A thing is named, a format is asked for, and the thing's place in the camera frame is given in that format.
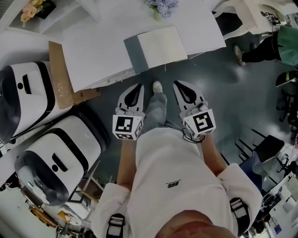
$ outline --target cardboard box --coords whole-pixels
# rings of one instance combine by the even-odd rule
[[[98,88],[81,90],[76,93],[74,92],[66,68],[62,45],[50,41],[49,55],[52,84],[60,109],[78,104],[100,95]]]

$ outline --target white shoe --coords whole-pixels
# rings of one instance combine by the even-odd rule
[[[238,46],[234,46],[234,53],[238,59],[238,63],[240,66],[246,66],[246,63],[242,61],[243,52],[240,50]]]
[[[163,92],[163,86],[160,83],[160,81],[155,81],[153,83],[153,92],[154,93],[162,93]]]

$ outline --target black flower pot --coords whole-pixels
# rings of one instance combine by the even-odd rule
[[[36,16],[45,19],[56,8],[56,5],[51,0],[45,1],[42,5],[45,6],[44,9],[37,13]]]

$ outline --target floor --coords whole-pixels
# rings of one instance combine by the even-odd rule
[[[233,14],[223,14],[217,19],[223,34],[236,29],[240,20]],[[279,74],[290,68],[275,61],[264,61],[240,67],[233,54],[234,44],[248,51],[257,37],[250,33],[226,41],[227,47],[207,52],[193,59],[153,68],[123,82],[101,88],[101,96],[86,102],[99,116],[110,136],[110,148],[101,157],[95,176],[101,183],[116,180],[120,159],[121,141],[112,132],[112,115],[118,97],[129,86],[142,83],[145,86],[144,107],[152,95],[152,82],[159,80],[168,97],[167,116],[181,124],[179,108],[173,91],[173,81],[184,80],[196,85],[213,109],[217,128],[213,137],[217,148],[231,162],[241,163],[239,150],[234,143],[242,138],[249,144],[261,138],[250,130],[254,128],[264,135],[273,135],[290,142],[290,129],[286,122],[279,122],[276,103],[281,88],[275,87]]]

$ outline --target white marker cube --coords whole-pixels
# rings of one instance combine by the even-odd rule
[[[193,138],[207,135],[216,129],[212,109],[183,118],[183,125]]]
[[[113,115],[113,134],[117,139],[136,140],[142,128],[142,117]]]

